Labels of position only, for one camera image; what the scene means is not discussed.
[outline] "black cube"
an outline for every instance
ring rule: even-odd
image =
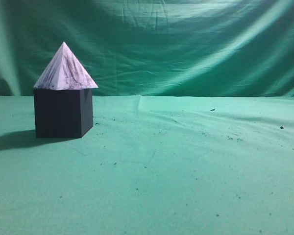
[[[82,138],[93,127],[92,89],[34,89],[36,137]]]

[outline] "white pyramid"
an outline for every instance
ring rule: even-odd
[[[63,42],[53,59],[41,74],[34,88],[79,90],[98,88],[98,86],[70,48]]]

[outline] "green fabric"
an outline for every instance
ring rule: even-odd
[[[63,41],[95,95],[294,95],[294,0],[0,0],[0,94]]]
[[[294,97],[93,101],[45,140],[0,96],[0,235],[294,235]]]

